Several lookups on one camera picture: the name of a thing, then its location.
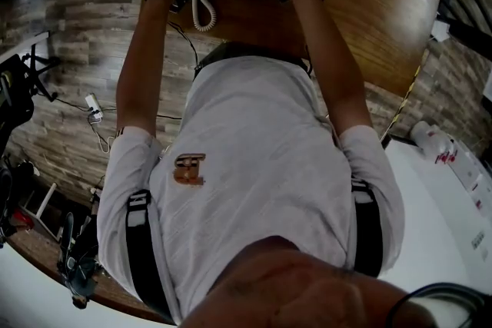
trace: black suspender strap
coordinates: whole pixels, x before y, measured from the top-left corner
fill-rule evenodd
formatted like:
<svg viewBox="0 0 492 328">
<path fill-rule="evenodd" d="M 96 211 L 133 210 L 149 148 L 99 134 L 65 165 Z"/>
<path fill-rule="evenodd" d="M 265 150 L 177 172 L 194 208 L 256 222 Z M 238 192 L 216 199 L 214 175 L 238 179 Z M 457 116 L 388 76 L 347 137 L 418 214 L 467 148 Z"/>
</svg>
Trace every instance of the black suspender strap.
<svg viewBox="0 0 492 328">
<path fill-rule="evenodd" d="M 352 193 L 366 194 L 371 200 L 357 202 L 355 199 L 355 214 L 357 217 L 357 251 L 355 254 L 354 270 L 364 275 L 377 277 L 383 265 L 383 232 L 379 206 L 374 192 L 363 181 L 352 180 Z"/>
<path fill-rule="evenodd" d="M 145 305 L 159 313 L 166 324 L 176 325 L 162 289 L 161 278 L 152 248 L 148 222 L 150 191 L 139 191 L 128 198 L 126 213 L 126 244 L 131 278 L 138 296 Z"/>
</svg>

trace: white cable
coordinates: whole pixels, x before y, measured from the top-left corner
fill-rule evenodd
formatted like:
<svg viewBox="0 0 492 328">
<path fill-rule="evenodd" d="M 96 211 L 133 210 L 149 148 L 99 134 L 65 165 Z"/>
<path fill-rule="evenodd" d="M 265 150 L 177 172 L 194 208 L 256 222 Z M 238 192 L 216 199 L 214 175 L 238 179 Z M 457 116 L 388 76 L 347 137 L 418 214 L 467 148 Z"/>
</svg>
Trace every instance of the white cable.
<svg viewBox="0 0 492 328">
<path fill-rule="evenodd" d="M 217 23 L 217 13 L 215 12 L 214 6 L 208 0 L 200 0 L 200 2 L 210 13 L 210 22 L 207 26 L 200 25 L 200 19 L 198 17 L 198 0 L 191 0 L 191 6 L 193 9 L 193 24 L 198 31 L 206 32 L 212 29 Z"/>
<path fill-rule="evenodd" d="M 99 133 L 96 133 L 96 135 L 98 136 L 98 141 L 99 141 L 99 147 L 101 148 L 101 151 L 102 153 L 104 154 L 108 154 L 109 151 L 111 150 L 111 145 L 109 144 L 109 138 L 112 138 L 113 140 L 115 139 L 114 137 L 108 137 L 108 150 L 105 151 L 104 148 L 102 147 L 102 144 L 101 144 L 101 136 L 99 135 Z"/>
<path fill-rule="evenodd" d="M 109 151 L 111 150 L 111 145 L 109 144 L 109 139 L 112 138 L 114 140 L 115 138 L 114 137 L 108 137 L 108 141 L 105 141 L 105 144 L 108 145 L 108 150 L 105 151 L 105 149 L 102 147 L 102 137 L 101 137 L 101 135 L 98 133 L 97 130 L 95 130 L 92 127 L 93 124 L 97 124 L 97 123 L 101 123 L 101 122 L 102 122 L 102 118 L 99 118 L 98 121 L 94 121 L 94 122 L 90 122 L 89 121 L 89 124 L 91 125 L 91 129 L 92 129 L 92 131 L 94 131 L 94 134 L 98 136 L 98 143 L 99 143 L 99 147 L 101 148 L 101 152 L 104 153 L 104 154 L 108 154 Z"/>
</svg>

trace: sleeve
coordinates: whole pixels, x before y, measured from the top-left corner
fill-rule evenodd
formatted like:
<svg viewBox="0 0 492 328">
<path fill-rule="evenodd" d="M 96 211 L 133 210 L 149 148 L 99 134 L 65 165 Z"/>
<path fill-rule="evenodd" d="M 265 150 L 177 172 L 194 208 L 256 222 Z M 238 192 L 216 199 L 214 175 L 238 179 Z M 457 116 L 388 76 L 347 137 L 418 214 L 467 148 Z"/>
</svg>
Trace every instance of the sleeve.
<svg viewBox="0 0 492 328">
<path fill-rule="evenodd" d="M 161 150 L 162 146 L 147 131 L 124 128 L 111 146 L 99 204 L 99 260 L 109 274 L 137 298 L 126 247 L 126 204 L 133 193 L 148 189 L 150 174 Z"/>
<path fill-rule="evenodd" d="M 352 177 L 368 182 L 374 192 L 383 233 L 382 270 L 388 270 L 400 255 L 405 226 L 404 204 L 390 162 L 376 131 L 368 126 L 346 130 L 340 143 Z"/>
</svg>

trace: power plug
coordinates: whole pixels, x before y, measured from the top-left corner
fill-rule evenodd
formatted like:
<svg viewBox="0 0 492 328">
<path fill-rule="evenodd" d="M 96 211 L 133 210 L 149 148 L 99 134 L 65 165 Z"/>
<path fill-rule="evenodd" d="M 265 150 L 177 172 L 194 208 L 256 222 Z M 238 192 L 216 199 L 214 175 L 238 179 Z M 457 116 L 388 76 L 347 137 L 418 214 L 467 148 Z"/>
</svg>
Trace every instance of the power plug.
<svg viewBox="0 0 492 328">
<path fill-rule="evenodd" d="M 91 93 L 89 96 L 85 98 L 87 101 L 87 106 L 92 109 L 92 114 L 94 119 L 102 119 L 102 110 L 101 106 L 98 103 L 98 100 L 95 98 L 94 93 Z"/>
</svg>

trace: shirt logo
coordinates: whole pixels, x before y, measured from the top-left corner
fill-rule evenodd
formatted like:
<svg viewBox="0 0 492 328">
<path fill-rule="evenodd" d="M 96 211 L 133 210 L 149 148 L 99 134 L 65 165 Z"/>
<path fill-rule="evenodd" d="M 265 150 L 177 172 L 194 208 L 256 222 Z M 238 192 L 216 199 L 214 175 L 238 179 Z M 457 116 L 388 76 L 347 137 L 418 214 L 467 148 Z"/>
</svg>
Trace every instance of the shirt logo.
<svg viewBox="0 0 492 328">
<path fill-rule="evenodd" d="M 204 154 L 180 154 L 175 160 L 175 181 L 179 184 L 201 186 L 204 181 L 200 177 L 200 161 L 205 160 Z"/>
</svg>

